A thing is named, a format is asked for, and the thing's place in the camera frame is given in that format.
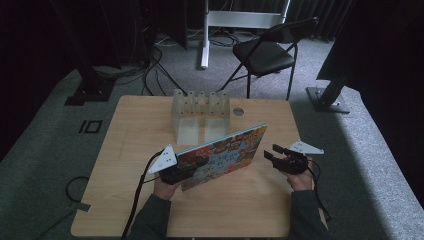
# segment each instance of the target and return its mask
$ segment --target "human hand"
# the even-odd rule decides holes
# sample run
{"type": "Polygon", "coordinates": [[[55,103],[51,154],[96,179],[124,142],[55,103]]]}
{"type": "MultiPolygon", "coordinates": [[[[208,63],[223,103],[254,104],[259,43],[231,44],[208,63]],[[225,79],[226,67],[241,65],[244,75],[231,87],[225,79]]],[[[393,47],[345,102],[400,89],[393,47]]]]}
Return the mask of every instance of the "human hand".
{"type": "Polygon", "coordinates": [[[155,186],[153,189],[153,194],[163,200],[170,200],[174,196],[175,190],[181,185],[182,182],[169,185],[162,182],[162,179],[159,177],[159,173],[155,173],[155,186]]]}
{"type": "MultiPolygon", "coordinates": [[[[309,169],[312,169],[312,158],[308,158],[309,169]]],[[[306,170],[302,174],[292,175],[286,172],[281,172],[287,177],[287,182],[293,188],[294,191],[313,190],[312,173],[306,170]]]]}

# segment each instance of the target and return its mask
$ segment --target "chair seat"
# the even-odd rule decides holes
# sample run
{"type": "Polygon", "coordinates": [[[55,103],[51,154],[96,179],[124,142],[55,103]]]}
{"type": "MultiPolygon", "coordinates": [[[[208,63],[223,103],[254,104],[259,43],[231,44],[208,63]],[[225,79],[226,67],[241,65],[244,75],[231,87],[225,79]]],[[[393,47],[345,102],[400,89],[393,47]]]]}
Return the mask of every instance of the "chair seat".
{"type": "MultiPolygon", "coordinates": [[[[233,53],[242,62],[258,40],[251,40],[234,45],[233,53]]],[[[278,43],[262,42],[250,56],[250,61],[243,65],[251,74],[263,76],[293,66],[294,58],[278,43]]]]}

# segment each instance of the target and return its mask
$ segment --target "chair backrest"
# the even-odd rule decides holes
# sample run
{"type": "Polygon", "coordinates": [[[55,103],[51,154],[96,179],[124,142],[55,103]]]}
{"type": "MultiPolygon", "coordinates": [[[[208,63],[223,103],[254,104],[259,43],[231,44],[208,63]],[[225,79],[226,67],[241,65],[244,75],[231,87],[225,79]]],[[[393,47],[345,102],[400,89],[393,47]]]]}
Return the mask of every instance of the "chair backrest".
{"type": "Polygon", "coordinates": [[[266,30],[260,41],[279,42],[283,44],[297,43],[312,35],[318,24],[318,18],[310,18],[298,22],[277,24],[266,30]]]}

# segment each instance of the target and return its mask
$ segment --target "white desk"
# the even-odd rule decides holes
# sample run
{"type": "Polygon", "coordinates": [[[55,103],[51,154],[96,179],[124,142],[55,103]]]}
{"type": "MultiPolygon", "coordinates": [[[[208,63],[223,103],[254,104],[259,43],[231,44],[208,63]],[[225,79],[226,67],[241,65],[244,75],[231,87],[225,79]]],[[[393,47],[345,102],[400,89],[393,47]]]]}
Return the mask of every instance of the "white desk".
{"type": "Polygon", "coordinates": [[[283,23],[290,0],[283,0],[284,7],[281,13],[255,13],[209,11],[209,0],[205,0],[205,36],[203,40],[202,63],[203,69],[208,68],[209,62],[209,26],[241,27],[241,28],[270,28],[283,23]]]}

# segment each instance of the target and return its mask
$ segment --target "colorful book cover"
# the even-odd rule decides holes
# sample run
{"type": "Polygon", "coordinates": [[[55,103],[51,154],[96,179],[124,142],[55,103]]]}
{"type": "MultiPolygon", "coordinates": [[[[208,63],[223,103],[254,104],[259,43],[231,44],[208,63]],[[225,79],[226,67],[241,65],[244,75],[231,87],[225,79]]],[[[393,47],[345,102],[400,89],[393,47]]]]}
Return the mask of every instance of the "colorful book cover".
{"type": "Polygon", "coordinates": [[[182,183],[182,190],[185,191],[249,165],[265,130],[266,123],[261,123],[177,153],[180,165],[193,164],[199,157],[209,157],[206,165],[199,167],[193,177],[182,183]]]}

